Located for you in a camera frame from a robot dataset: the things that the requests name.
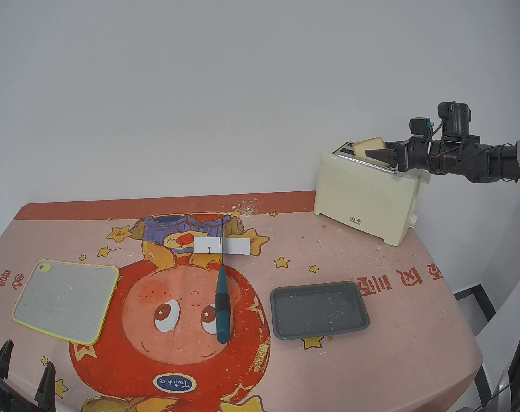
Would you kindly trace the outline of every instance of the gray tray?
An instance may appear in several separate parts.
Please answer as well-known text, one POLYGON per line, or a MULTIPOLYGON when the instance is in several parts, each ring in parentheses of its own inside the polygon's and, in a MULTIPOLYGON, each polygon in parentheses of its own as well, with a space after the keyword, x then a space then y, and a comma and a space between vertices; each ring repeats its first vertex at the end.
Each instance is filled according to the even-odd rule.
POLYGON ((276 288, 271 292, 271 320, 273 333, 283 340, 360 331, 370 323, 352 281, 276 288))

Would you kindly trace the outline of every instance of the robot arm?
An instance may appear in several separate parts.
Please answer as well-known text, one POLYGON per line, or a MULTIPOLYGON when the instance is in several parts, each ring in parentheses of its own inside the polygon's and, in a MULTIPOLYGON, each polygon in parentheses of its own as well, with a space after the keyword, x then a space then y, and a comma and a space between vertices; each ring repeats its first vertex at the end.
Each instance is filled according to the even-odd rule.
POLYGON ((388 149, 370 149, 368 157, 397 167, 402 173, 411 168, 432 174, 459 174, 473 183, 520 179, 517 147, 511 144, 486 145, 469 134, 471 110, 467 104, 442 102, 437 107, 441 125, 434 131, 429 118, 412 118, 414 134, 403 142, 388 142, 388 149), (432 140, 443 128, 441 140, 432 140))
MULTIPOLYGON (((401 172, 417 168, 436 175, 459 174, 473 183, 498 180, 517 182, 520 179, 517 159, 517 145, 520 142, 515 146, 509 143, 482 144, 479 136, 469 134, 471 110, 467 104, 442 102, 437 107, 437 113, 441 125, 436 130, 433 130, 429 118, 412 118, 412 137, 403 142, 387 142, 387 149, 366 150, 365 154, 397 167, 401 172), (442 138, 434 141, 432 137, 441 127, 442 138)), ((497 387, 484 411, 520 411, 520 339, 503 377, 507 383, 504 387, 497 387)))

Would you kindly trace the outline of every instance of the red stripe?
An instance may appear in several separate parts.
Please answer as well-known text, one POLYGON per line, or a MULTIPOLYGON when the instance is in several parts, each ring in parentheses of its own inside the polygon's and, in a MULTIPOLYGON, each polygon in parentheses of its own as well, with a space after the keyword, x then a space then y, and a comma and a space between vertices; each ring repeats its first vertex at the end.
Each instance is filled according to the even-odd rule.
POLYGON ((311 212, 315 191, 267 192, 225 196, 136 198, 95 202, 31 203, 23 206, 16 220, 133 220, 148 215, 192 212, 311 212))

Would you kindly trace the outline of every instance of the table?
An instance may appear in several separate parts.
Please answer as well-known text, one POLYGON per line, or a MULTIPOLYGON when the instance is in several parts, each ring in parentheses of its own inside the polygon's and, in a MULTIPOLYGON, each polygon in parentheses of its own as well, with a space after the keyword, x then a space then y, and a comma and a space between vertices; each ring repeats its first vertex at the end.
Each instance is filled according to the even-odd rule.
POLYGON ((62 411, 446 410, 482 357, 441 272, 414 231, 399 247, 385 245, 313 214, 314 197, 305 191, 24 206, 0 238, 0 348, 9 338, 15 343, 10 384, 32 399, 51 361, 62 411), (220 218, 225 236, 250 238, 252 253, 224 257, 234 321, 227 346, 215 340, 209 317, 219 255, 193 255, 190 244, 193 234, 219 236, 220 218), (119 267, 95 345, 12 319, 40 259, 119 267), (271 290, 343 280, 361 288, 366 330, 275 338, 271 290), (176 320, 168 299, 178 301, 176 320), (176 323, 159 328, 157 321, 176 323))

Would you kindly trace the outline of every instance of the cartoon face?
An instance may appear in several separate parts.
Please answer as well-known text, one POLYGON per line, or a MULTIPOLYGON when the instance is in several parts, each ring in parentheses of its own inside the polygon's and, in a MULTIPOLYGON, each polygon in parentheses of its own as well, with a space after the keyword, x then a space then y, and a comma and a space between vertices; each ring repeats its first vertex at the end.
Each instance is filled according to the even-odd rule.
MULTIPOLYGON (((216 339, 218 272, 198 266, 149 274, 130 289, 122 313, 126 337, 138 352, 169 364, 204 361, 226 347, 216 339)), ((228 277, 231 305, 241 297, 228 277)))

